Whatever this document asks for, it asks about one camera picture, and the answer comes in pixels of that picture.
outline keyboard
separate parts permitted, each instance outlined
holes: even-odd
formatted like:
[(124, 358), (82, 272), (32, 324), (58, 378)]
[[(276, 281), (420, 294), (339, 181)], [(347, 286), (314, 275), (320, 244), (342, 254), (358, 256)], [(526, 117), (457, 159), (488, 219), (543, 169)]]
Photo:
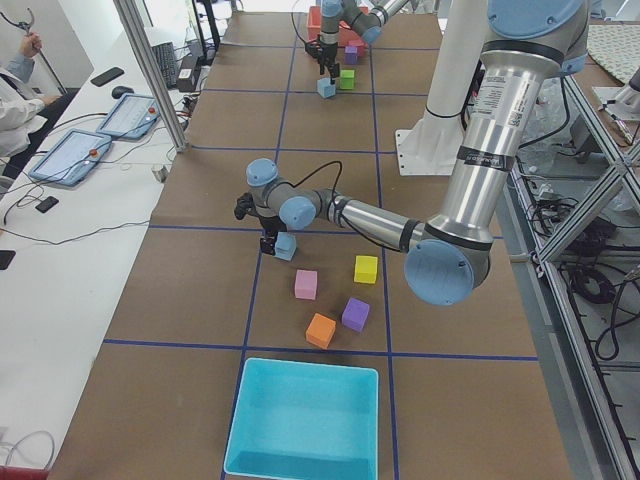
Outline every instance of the keyboard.
[(178, 63), (174, 55), (173, 43), (166, 42), (151, 47), (160, 67), (167, 88), (173, 88), (178, 82)]

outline orange cube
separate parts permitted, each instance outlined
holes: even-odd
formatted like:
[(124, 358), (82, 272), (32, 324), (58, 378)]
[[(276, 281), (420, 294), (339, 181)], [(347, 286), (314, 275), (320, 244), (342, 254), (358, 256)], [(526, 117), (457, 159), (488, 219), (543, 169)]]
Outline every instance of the orange cube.
[(316, 313), (307, 328), (307, 342), (326, 350), (334, 333), (336, 333), (336, 322)]

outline white desk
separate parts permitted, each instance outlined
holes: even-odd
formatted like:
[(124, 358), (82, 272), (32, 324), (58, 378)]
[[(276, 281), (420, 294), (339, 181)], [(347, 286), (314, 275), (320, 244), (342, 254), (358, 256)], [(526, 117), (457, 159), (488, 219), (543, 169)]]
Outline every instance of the white desk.
[[(152, 44), (160, 37), (171, 39), (156, 31), (149, 36)], [(108, 112), (115, 104), (111, 90), (116, 85), (149, 94), (124, 34), (92, 76), (112, 66), (121, 67), (125, 75), (100, 88), (87, 82), (60, 122)], [(171, 96), (175, 103), (182, 98), (177, 91)], [(102, 119), (72, 122), (54, 131), (41, 149), (50, 148), (68, 128), (93, 131)], [(138, 142), (114, 142), (104, 160), (113, 161), (148, 135)], [(147, 145), (118, 163), (98, 165), (72, 189), (44, 186), (42, 198), (53, 195), (60, 203), (44, 215), (34, 204), (14, 207), (4, 228), (59, 241), (148, 220), (162, 191), (151, 165), (169, 163), (166, 154), (171, 147), (166, 129), (157, 130)], [(20, 175), (12, 190), (27, 183)], [(0, 217), (28, 189), (5, 195)], [(15, 443), (33, 431), (46, 430), (55, 438), (57, 454), (145, 232), (146, 226), (131, 226), (61, 246), (0, 235), (0, 249), (16, 251), (9, 269), (0, 272), (0, 431), (8, 427), (2, 441)], [(20, 450), (29, 458), (14, 455), (12, 466), (39, 468), (49, 457), (50, 443), (36, 436)], [(0, 464), (4, 453), (0, 450)]]

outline blue plastic bin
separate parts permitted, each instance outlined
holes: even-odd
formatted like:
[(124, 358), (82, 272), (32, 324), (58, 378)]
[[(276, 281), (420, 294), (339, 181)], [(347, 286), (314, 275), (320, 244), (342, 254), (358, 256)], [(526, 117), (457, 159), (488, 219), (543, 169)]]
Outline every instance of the blue plastic bin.
[(278, 480), (377, 480), (378, 372), (250, 358), (224, 470)]

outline computer mouse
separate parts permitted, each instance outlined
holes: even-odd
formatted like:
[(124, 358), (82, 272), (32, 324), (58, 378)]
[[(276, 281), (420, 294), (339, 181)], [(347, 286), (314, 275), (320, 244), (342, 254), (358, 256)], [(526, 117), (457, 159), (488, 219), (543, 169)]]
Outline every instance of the computer mouse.
[(125, 87), (124, 85), (118, 85), (111, 90), (111, 96), (116, 100), (120, 98), (125, 93), (134, 93), (133, 88)]

